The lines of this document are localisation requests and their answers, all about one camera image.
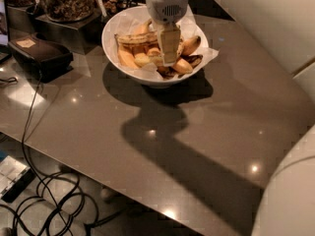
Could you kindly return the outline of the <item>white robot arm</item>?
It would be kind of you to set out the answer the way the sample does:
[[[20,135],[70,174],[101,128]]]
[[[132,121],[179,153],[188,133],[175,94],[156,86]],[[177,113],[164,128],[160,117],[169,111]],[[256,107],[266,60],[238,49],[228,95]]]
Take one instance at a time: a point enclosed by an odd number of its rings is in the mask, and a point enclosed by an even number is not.
[[[148,91],[152,208],[203,236],[314,236],[313,104],[243,29],[201,24],[219,60]]]

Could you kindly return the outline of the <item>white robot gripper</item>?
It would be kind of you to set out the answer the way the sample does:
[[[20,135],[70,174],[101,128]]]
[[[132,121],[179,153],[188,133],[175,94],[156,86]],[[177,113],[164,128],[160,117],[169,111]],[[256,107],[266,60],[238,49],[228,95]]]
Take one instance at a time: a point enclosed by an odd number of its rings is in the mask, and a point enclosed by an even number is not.
[[[148,12],[157,25],[157,42],[164,66],[177,60],[181,31],[175,24],[186,14],[189,0],[146,0]]]

